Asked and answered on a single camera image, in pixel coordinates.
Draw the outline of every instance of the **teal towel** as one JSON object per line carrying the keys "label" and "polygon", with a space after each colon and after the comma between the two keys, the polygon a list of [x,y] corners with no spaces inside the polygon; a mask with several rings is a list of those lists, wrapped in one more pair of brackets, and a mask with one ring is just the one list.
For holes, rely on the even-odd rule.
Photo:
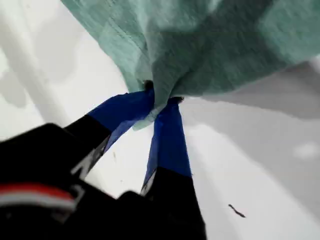
{"label": "teal towel", "polygon": [[235,90],[320,52],[320,0],[62,0],[121,70],[172,96]]}

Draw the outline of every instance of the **white stripe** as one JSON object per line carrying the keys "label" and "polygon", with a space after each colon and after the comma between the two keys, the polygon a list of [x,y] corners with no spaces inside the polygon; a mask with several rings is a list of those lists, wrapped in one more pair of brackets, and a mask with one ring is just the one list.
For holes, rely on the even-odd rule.
{"label": "white stripe", "polygon": [[71,170],[71,174],[74,175],[76,174],[80,169],[81,169],[81,173],[79,178],[81,180],[85,180],[86,176],[89,173],[89,169],[91,166],[91,163],[94,159],[93,155],[95,153],[95,150],[92,150],[84,159],[82,159],[82,161],[80,161],[72,170]]}
{"label": "white stripe", "polygon": [[72,199],[61,199],[30,192],[0,194],[0,207],[21,204],[38,205],[46,208],[76,209],[76,202]]}

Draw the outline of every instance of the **white surface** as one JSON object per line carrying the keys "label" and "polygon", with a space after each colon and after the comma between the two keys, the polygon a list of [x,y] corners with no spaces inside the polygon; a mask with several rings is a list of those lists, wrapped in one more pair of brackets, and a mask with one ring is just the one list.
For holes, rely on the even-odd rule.
{"label": "white surface", "polygon": [[[112,60],[58,0],[0,4],[9,23],[1,27],[18,38],[1,34],[2,50],[23,52],[35,75],[21,78],[0,55],[0,140],[47,121],[66,125],[126,92]],[[209,239],[320,239],[319,60],[232,94],[186,99],[180,109]],[[87,180],[115,197],[138,192],[152,135],[153,126],[130,130]]]}

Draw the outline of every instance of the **red stripe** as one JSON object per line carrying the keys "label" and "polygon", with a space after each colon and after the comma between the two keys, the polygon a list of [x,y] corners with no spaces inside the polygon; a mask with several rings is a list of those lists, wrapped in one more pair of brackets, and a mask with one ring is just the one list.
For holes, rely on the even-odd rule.
{"label": "red stripe", "polygon": [[69,192],[61,190],[60,188],[54,186],[48,186],[39,183],[0,184],[0,195],[21,192],[38,193],[66,200],[73,199],[72,195]]}

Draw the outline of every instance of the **black plastic part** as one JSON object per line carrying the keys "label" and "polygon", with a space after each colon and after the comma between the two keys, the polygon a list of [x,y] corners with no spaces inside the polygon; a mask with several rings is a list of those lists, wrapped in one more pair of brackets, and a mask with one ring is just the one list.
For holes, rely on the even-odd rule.
{"label": "black plastic part", "polygon": [[99,148],[111,134],[107,128],[89,115],[84,115],[64,129],[92,149]]}
{"label": "black plastic part", "polygon": [[[55,239],[65,233],[73,237],[93,233],[101,237],[107,233],[109,239],[206,239],[190,177],[158,167],[148,182],[145,197],[126,192],[114,199],[70,173],[90,156],[93,146],[101,146],[108,140],[107,131],[100,132],[105,128],[84,117],[66,129],[72,134],[46,124],[1,142],[0,184],[30,182],[61,188],[77,199],[75,212],[59,223],[53,218],[56,214],[53,210],[28,205],[10,209],[0,205],[3,232],[13,234],[9,227],[14,227],[29,229],[23,232],[25,235],[45,232]],[[94,144],[87,145],[89,139]],[[83,195],[76,194],[75,187]]]}
{"label": "black plastic part", "polygon": [[196,239],[206,239],[194,183],[191,177],[158,167],[141,193],[158,210],[168,212],[174,221]]}

